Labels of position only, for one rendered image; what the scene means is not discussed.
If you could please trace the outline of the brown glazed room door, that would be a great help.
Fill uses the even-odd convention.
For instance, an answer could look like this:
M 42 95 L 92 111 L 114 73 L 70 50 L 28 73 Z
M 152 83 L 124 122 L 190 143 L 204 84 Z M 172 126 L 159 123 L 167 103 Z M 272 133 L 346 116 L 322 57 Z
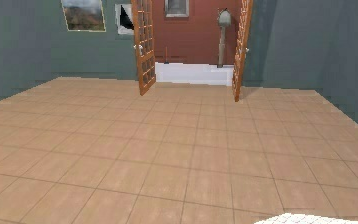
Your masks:
M 237 44 L 232 76 L 232 91 L 235 102 L 238 102 L 240 99 L 245 59 L 248 52 L 247 43 L 250 32 L 253 0 L 241 0 L 241 3 L 242 7 L 240 9 Z
M 143 57 L 135 50 L 140 95 L 156 82 L 152 0 L 131 0 L 134 24 L 134 45 L 143 46 Z

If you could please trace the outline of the white framed black picture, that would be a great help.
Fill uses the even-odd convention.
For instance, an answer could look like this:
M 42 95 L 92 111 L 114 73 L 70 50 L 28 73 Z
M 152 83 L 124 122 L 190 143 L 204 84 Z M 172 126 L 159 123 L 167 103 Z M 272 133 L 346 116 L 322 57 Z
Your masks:
M 134 34 L 132 7 L 130 4 L 115 5 L 115 21 L 117 25 L 117 33 L 119 35 Z

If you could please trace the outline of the grey framed picture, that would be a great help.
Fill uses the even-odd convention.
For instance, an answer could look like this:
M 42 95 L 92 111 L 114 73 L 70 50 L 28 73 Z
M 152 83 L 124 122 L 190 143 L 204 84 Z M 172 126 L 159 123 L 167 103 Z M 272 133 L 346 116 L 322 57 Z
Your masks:
M 164 7 L 166 17 L 189 16 L 189 0 L 165 0 Z

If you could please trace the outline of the framed landscape picture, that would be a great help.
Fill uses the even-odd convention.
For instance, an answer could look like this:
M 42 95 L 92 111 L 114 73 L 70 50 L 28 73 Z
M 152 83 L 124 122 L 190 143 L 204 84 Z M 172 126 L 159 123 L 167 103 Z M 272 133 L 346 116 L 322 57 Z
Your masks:
M 61 0 L 67 30 L 105 32 L 103 0 Z

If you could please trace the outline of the white cloth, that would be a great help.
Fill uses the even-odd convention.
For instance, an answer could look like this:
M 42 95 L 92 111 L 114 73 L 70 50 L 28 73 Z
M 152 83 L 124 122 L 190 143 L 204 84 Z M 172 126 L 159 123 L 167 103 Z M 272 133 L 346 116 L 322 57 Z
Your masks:
M 254 224 L 358 224 L 358 221 L 324 216 L 284 213 Z

